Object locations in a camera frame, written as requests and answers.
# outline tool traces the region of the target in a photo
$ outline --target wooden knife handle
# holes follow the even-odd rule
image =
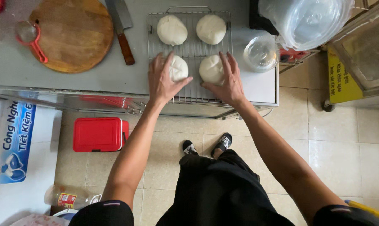
[[[135,64],[134,56],[132,55],[130,45],[128,44],[127,38],[125,37],[125,34],[118,34],[118,42],[120,43],[122,55],[124,56],[125,63],[127,65]]]

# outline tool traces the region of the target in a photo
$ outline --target red cooler box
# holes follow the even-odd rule
[[[117,117],[79,118],[74,124],[76,152],[114,152],[128,139],[128,122]]]

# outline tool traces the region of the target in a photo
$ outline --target cleaver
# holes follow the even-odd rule
[[[118,43],[120,43],[122,55],[127,65],[135,64],[130,45],[125,37],[124,29],[132,27],[130,12],[124,0],[106,0],[107,9],[112,17],[114,30],[116,31]]]

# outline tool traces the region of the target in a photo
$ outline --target yellow sign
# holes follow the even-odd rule
[[[332,104],[362,99],[363,91],[344,67],[336,53],[328,47],[329,97]]]

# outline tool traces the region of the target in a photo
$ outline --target wooden cutting board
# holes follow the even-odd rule
[[[44,65],[59,72],[91,69],[114,38],[111,16],[97,0],[43,0],[29,19],[41,29],[39,46],[48,58]]]

